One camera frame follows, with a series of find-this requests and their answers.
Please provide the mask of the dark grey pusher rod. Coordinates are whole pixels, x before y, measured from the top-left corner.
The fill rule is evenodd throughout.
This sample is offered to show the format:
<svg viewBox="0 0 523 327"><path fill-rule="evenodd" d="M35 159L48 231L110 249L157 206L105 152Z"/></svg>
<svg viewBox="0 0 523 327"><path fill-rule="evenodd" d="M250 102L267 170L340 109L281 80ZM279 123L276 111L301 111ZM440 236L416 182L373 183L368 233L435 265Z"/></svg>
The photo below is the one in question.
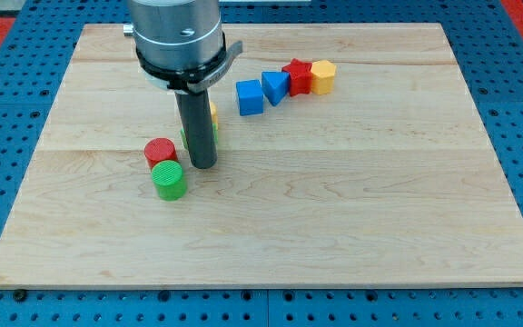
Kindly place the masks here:
<svg viewBox="0 0 523 327"><path fill-rule="evenodd" d="M192 165L198 169L212 168L217 162L217 150L208 92L176 92L175 98Z"/></svg>

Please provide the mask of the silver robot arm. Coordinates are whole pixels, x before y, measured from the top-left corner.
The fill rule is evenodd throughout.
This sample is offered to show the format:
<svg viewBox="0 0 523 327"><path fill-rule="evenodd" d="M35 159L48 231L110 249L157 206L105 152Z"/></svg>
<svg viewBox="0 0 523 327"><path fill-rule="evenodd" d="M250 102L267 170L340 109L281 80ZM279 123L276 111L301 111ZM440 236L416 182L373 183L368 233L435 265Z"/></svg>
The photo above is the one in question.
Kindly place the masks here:
<svg viewBox="0 0 523 327"><path fill-rule="evenodd" d="M217 0L128 0L133 39L148 81L175 92L192 165L217 162L208 91L193 91L221 66L226 48Z"/></svg>

